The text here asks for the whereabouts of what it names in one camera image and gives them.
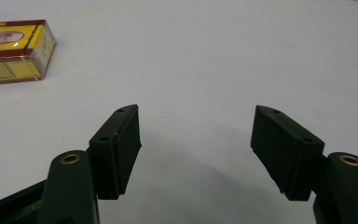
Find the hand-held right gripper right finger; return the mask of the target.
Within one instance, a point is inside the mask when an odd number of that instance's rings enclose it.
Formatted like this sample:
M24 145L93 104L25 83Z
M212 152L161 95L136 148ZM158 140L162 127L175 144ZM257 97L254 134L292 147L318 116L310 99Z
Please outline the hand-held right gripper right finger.
M358 224L358 156L323 154L324 142L275 108L255 108L251 149L280 192L306 202L317 224Z

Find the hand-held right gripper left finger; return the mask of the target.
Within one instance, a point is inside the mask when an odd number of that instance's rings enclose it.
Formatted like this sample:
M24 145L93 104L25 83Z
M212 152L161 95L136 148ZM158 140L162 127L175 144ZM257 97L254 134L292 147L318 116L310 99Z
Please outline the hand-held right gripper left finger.
M116 110L89 140L52 160L37 224L100 224L98 201L126 192L142 144L139 106Z

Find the yellow and red box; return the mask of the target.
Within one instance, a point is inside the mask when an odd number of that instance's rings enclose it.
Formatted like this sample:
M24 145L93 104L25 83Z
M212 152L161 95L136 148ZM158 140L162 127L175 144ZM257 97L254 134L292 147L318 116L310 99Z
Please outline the yellow and red box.
M55 46L46 20L0 21L0 84L43 80Z

